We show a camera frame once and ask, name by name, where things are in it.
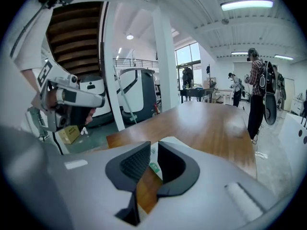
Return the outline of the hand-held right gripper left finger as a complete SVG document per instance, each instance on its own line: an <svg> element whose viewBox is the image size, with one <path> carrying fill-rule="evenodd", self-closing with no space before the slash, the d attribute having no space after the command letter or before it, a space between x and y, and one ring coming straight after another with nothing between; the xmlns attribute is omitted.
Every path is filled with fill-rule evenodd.
<svg viewBox="0 0 307 230"><path fill-rule="evenodd" d="M150 161L150 142L59 158L59 230L145 230L137 184Z"/></svg>

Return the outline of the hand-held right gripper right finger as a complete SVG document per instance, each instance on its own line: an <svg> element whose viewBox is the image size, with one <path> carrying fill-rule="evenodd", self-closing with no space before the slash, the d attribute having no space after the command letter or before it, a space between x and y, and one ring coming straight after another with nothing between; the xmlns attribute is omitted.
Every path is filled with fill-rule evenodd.
<svg viewBox="0 0 307 230"><path fill-rule="evenodd" d="M143 230L236 230L263 216L274 194L221 157L160 141L163 184Z"/></svg>

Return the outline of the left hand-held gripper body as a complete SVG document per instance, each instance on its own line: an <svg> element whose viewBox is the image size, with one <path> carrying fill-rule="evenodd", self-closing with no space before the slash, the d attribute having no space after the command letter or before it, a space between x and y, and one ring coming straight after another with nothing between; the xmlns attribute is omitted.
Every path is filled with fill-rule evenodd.
<svg viewBox="0 0 307 230"><path fill-rule="evenodd" d="M80 89L77 76L67 72L62 66L53 60L46 61L37 77L37 85L40 90L41 109L45 112L47 120L42 126L44 130L58 132L69 126L85 125L90 111L95 108L68 106L57 104L53 110L47 110L47 93L52 89L74 88Z"/></svg>

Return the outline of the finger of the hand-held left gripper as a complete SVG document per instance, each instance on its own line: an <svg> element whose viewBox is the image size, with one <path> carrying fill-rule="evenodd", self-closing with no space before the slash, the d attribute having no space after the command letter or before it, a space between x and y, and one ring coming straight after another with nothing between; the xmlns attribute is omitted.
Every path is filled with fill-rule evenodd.
<svg viewBox="0 0 307 230"><path fill-rule="evenodd" d="M103 96L74 88L58 88L56 91L56 100L58 104L77 107L98 108L103 107L105 104L105 98Z"/></svg>

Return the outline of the small green white packet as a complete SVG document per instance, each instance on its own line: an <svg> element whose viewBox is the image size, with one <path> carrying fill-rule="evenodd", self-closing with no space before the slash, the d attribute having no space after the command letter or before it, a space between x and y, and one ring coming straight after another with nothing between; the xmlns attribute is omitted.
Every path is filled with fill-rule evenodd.
<svg viewBox="0 0 307 230"><path fill-rule="evenodd" d="M153 143L151 145L151 155L150 155L150 168L153 170L153 172L162 180L162 170L158 164L158 142Z"/></svg>

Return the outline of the person's left forearm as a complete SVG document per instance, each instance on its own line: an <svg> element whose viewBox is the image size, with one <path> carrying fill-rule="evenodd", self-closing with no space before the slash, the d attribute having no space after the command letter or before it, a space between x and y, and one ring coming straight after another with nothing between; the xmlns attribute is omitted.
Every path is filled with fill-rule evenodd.
<svg viewBox="0 0 307 230"><path fill-rule="evenodd" d="M40 90L36 83L36 77L31 69L22 70L22 75L27 79L27 81L30 83L30 85L33 87L33 89L36 91L36 95L34 99L32 100L31 104L37 109L41 109L41 103L40 103Z"/></svg>

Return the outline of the person's left hand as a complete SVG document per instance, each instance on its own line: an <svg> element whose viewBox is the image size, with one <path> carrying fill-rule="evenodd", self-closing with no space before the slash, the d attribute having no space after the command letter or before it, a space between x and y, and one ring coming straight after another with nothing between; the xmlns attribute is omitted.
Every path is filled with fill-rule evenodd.
<svg viewBox="0 0 307 230"><path fill-rule="evenodd" d="M53 110L57 106L57 90L52 89L47 93L46 100L47 110Z"/></svg>

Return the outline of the labelled cardboard box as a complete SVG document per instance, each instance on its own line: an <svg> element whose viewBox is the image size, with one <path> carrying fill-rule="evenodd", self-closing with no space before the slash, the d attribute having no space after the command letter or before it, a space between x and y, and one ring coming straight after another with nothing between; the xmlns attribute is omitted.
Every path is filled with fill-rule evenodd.
<svg viewBox="0 0 307 230"><path fill-rule="evenodd" d="M68 126L58 132L64 144L72 144L81 134L78 126Z"/></svg>

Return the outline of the person's white shirt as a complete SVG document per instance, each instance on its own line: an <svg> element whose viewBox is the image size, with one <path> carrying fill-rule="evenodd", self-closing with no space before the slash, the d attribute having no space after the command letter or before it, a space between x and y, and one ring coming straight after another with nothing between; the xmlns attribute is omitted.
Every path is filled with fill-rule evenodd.
<svg viewBox="0 0 307 230"><path fill-rule="evenodd" d="M0 46L0 125L16 130L29 131L25 122L28 108L36 91L22 75L22 70L41 69L41 48L50 23L53 9L44 8L30 23L29 29L17 44L17 51L10 53L12 40L9 34Z"/></svg>

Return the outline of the white and grey cleaning machine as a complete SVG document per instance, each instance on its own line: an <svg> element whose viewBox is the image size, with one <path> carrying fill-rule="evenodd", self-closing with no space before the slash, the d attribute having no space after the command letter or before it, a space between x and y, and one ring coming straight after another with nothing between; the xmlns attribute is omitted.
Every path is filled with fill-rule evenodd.
<svg viewBox="0 0 307 230"><path fill-rule="evenodd" d="M119 73L122 88L126 94L132 112L137 116L137 123L152 118L155 113L156 102L155 71L151 69L132 68ZM126 124L134 123L130 111L122 99L122 118Z"/></svg>

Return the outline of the wooden staircase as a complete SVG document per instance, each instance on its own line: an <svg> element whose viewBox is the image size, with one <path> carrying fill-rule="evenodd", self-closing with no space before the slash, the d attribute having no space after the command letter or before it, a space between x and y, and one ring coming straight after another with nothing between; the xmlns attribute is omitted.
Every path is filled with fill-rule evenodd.
<svg viewBox="0 0 307 230"><path fill-rule="evenodd" d="M90 1L53 10L46 37L54 60L79 79L100 76L98 37L103 2Z"/></svg>

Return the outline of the black metal railing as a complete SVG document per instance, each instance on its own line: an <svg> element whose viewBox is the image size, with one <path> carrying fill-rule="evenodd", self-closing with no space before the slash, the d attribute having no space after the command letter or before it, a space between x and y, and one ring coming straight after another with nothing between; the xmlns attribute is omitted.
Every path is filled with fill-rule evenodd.
<svg viewBox="0 0 307 230"><path fill-rule="evenodd" d="M121 68L158 68L157 61L134 59L134 58L114 58L115 67Z"/></svg>

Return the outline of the black work table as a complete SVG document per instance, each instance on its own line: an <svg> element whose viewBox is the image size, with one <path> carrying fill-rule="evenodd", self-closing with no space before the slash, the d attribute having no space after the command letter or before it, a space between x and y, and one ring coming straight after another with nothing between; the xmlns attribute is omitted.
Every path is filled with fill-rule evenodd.
<svg viewBox="0 0 307 230"><path fill-rule="evenodd" d="M213 88L208 89L183 89L180 90L180 100L184 103L184 97L196 97L198 102L201 102L202 98L208 95L212 95Z"/></svg>

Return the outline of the black headset stand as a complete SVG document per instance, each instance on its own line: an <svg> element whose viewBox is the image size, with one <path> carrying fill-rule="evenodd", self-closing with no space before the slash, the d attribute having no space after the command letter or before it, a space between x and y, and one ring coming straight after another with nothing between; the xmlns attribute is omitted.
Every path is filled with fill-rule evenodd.
<svg viewBox="0 0 307 230"><path fill-rule="evenodd" d="M209 89L211 89L211 67L210 65L207 66L206 73L209 75L208 86L209 86ZM210 92L210 102L211 101L212 101L212 91Z"/></svg>

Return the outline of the white cabinet with round holes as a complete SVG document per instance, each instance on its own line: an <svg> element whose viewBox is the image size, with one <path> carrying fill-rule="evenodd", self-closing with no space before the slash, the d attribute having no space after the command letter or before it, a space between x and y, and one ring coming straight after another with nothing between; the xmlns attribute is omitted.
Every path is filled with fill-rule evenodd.
<svg viewBox="0 0 307 230"><path fill-rule="evenodd" d="M304 173L307 167L307 129L301 121L302 117L287 113L278 136L293 177Z"/></svg>

